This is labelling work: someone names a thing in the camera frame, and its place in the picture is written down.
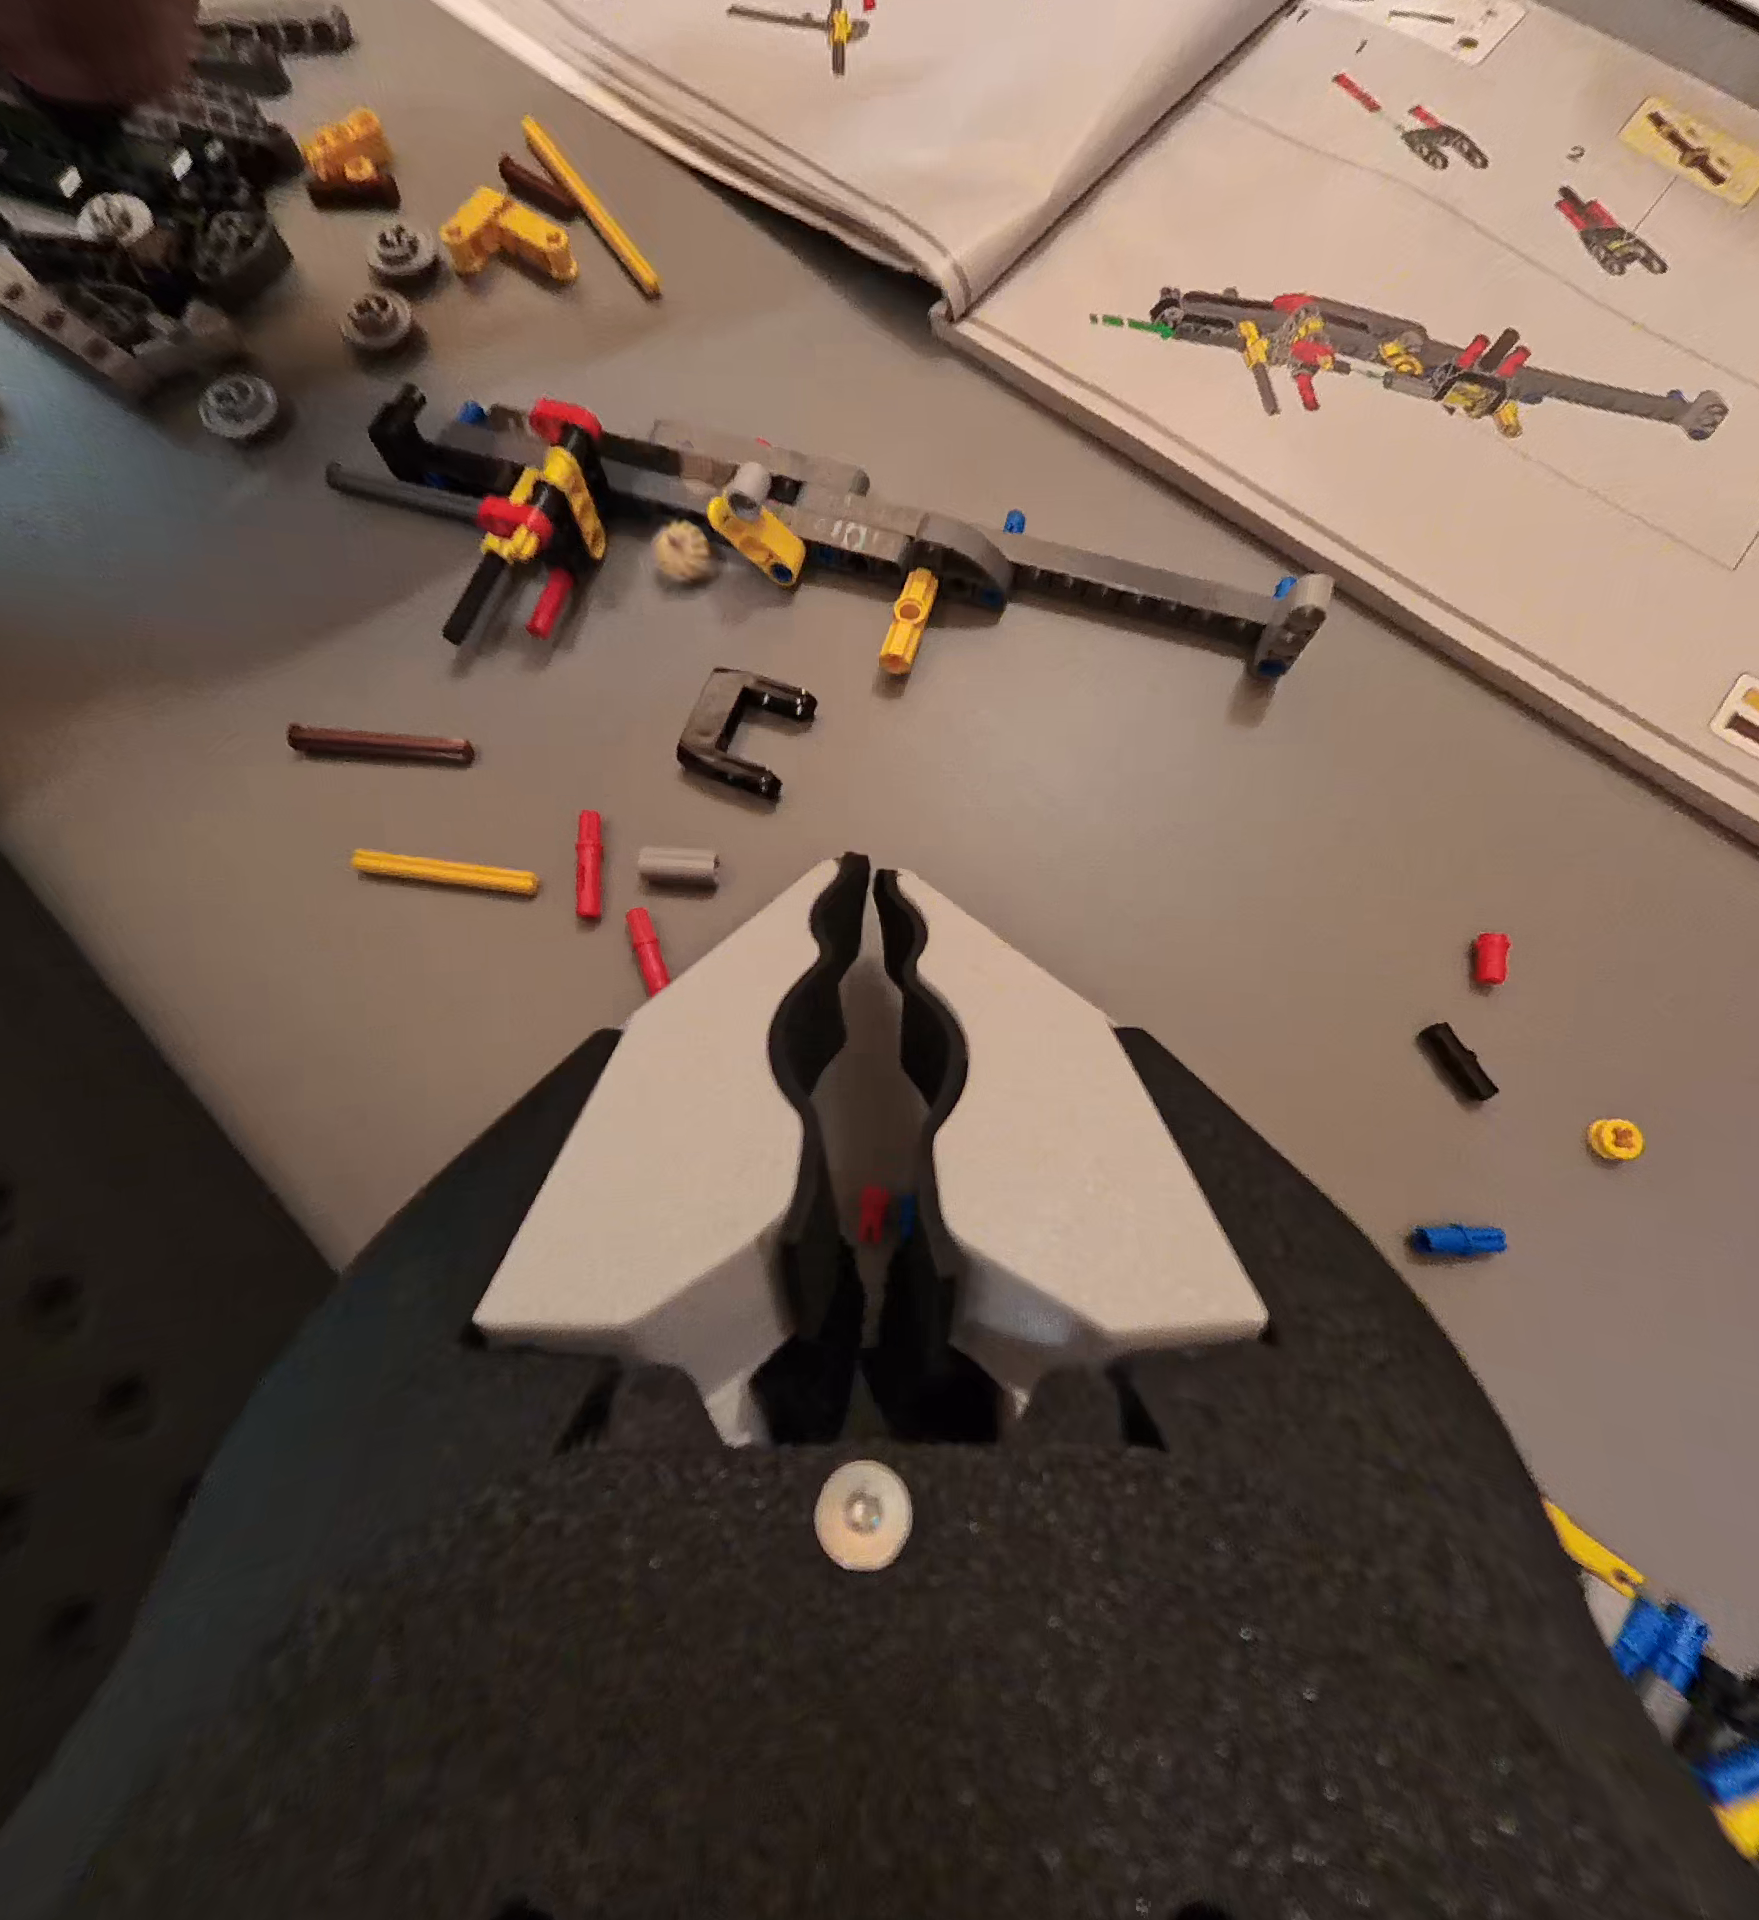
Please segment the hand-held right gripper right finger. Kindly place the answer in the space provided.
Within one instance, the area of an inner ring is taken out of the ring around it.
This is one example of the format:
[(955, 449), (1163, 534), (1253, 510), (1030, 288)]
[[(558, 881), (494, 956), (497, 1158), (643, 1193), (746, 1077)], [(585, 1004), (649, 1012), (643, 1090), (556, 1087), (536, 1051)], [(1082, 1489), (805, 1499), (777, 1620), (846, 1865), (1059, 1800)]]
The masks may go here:
[(1267, 1305), (1105, 1012), (908, 869), (873, 880), (922, 1097), (873, 1341), (889, 1426), (999, 1426), (1062, 1370), (1262, 1336)]

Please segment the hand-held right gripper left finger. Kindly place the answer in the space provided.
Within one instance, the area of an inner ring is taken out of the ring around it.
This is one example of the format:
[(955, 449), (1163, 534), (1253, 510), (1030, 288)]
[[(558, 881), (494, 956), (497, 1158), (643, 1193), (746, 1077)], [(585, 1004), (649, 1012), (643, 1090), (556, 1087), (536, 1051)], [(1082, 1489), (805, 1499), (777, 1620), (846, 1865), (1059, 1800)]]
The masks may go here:
[(474, 1308), (494, 1346), (683, 1372), (743, 1444), (846, 1421), (868, 1296), (817, 1090), (873, 862), (817, 862), (628, 1018)]

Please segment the black lego fork piece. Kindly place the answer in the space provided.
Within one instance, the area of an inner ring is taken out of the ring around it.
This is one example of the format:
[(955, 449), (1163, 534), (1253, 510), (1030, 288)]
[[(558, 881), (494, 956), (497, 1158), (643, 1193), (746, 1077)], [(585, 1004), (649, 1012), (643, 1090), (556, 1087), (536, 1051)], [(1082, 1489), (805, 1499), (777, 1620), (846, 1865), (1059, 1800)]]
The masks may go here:
[(777, 804), (785, 781), (770, 767), (733, 750), (737, 732), (752, 716), (810, 725), (817, 714), (819, 698), (805, 685), (749, 669), (717, 665), (677, 738), (677, 762), (693, 779)]

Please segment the long grey lego beam assembly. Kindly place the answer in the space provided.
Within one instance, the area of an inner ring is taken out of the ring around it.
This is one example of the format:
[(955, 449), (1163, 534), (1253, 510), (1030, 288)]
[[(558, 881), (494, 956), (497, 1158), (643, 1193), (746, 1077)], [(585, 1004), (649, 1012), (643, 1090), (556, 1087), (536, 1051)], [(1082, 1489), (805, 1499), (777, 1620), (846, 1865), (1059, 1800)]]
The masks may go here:
[(1085, 548), (1036, 539), (1021, 525), (989, 533), (873, 492), (861, 466), (709, 435), (661, 419), (650, 435), (616, 435), (570, 404), (528, 411), (464, 406), (437, 435), (427, 397), (399, 386), (367, 440), (376, 473), (329, 463), (327, 488), (346, 497), (450, 520), (482, 539), (442, 635), (463, 645), (507, 582), (543, 572), (531, 632), (550, 635), (574, 596), (602, 564), (623, 520), (685, 525), (710, 557), (737, 557), (795, 590), (834, 569), (888, 587), (896, 602), (883, 669), (908, 676), (945, 605), (1002, 612), (1048, 598), (1101, 616), (1192, 630), (1231, 645), (1260, 684), (1278, 680), (1321, 629), (1332, 582), (1319, 572), (1253, 593)]

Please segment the long yellow lego axle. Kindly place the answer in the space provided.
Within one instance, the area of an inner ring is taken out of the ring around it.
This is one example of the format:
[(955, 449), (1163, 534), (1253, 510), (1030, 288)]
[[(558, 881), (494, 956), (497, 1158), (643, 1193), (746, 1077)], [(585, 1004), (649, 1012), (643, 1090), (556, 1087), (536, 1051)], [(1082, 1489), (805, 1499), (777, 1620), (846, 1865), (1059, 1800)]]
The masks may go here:
[(526, 147), (537, 164), (537, 171), (547, 177), (553, 187), (558, 187), (570, 203), (577, 205), (577, 214), (587, 220), (592, 234), (601, 238), (601, 243), (609, 249), (609, 254), (631, 279), (636, 290), (650, 304), (661, 301), (663, 284), (656, 265), (645, 259), (638, 243), (633, 243), (633, 238), (628, 235), (618, 215), (602, 203), (602, 198), (577, 172), (577, 165), (562, 152), (553, 133), (545, 131), (532, 116), (522, 116), (520, 131), (526, 137)]

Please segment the person's left forearm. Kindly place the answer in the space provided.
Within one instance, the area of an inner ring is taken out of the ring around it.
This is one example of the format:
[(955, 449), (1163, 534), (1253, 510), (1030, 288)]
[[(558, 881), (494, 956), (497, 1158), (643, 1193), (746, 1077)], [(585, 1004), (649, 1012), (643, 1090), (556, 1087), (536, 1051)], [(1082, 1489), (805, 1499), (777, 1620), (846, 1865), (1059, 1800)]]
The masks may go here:
[(145, 103), (194, 50), (195, 3), (0, 3), (0, 66), (53, 103)]

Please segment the black lego pin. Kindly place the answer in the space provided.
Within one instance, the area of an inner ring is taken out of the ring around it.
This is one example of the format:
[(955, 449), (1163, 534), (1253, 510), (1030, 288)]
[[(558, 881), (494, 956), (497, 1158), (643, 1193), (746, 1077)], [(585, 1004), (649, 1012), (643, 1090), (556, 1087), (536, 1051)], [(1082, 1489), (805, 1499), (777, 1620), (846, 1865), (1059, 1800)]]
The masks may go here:
[(1484, 1105), (1500, 1093), (1481, 1056), (1448, 1021), (1427, 1023), (1417, 1029), (1414, 1041), (1461, 1101)]

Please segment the lego instruction booklet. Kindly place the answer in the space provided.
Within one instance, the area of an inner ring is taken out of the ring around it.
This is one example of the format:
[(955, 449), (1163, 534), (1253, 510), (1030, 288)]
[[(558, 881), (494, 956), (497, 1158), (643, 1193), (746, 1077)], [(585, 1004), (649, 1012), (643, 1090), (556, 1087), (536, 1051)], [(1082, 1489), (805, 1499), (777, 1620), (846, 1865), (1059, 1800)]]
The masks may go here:
[(1759, 4), (444, 4), (1759, 850)]

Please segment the yellow lego angle connector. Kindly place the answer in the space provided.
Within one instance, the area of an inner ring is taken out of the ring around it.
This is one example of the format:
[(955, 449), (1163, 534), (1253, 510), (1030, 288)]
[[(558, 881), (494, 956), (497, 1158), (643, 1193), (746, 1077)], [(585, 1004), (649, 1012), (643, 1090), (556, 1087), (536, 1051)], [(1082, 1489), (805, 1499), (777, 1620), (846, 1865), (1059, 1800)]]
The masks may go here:
[(577, 279), (569, 230), (553, 215), (497, 187), (474, 187), (440, 224), (437, 238), (457, 279), (481, 275), (497, 257), (556, 285)]

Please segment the black perforated board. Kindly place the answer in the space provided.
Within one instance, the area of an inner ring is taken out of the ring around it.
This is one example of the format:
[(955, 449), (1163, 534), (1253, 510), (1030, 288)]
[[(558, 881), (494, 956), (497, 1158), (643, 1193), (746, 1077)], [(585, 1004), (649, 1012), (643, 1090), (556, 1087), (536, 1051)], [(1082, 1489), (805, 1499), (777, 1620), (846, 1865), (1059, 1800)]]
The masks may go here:
[(0, 1830), (332, 1284), (0, 851)]

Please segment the pile of grey black beams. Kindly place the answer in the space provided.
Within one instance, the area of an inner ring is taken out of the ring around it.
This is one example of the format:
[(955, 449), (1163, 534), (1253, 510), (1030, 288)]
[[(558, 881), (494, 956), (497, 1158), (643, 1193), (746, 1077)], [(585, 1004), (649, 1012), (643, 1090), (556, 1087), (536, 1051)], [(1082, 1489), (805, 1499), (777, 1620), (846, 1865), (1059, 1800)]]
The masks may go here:
[(292, 268), (268, 200), (303, 172), (266, 99), (354, 38), (339, 4), (195, 4), (188, 72), (124, 107), (0, 66), (3, 319), (130, 406), (238, 372), (241, 311)]

